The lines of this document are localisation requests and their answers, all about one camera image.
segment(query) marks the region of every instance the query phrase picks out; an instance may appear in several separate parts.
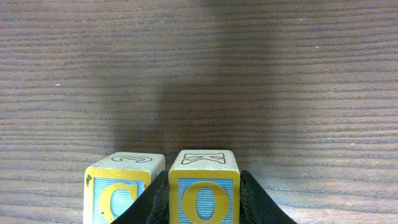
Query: wooden surface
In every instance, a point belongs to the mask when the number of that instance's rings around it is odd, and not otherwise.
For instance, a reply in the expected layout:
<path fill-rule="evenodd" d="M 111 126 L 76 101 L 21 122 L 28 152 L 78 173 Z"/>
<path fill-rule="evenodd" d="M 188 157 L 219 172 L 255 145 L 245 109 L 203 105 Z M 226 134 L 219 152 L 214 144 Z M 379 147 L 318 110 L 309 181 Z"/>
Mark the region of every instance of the wooden surface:
<path fill-rule="evenodd" d="M 116 152 L 231 149 L 298 223 L 398 220 L 398 2 L 2 0 L 0 222 Z"/>

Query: brown wooden background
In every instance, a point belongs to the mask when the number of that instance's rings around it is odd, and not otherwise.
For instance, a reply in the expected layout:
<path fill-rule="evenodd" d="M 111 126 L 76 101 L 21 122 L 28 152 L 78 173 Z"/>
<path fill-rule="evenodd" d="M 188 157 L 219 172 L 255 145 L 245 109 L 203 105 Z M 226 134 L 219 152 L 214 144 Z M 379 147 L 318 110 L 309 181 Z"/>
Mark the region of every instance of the brown wooden background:
<path fill-rule="evenodd" d="M 116 151 L 231 149 L 298 223 L 397 223 L 398 1 L 2 0 L 0 222 Z"/>

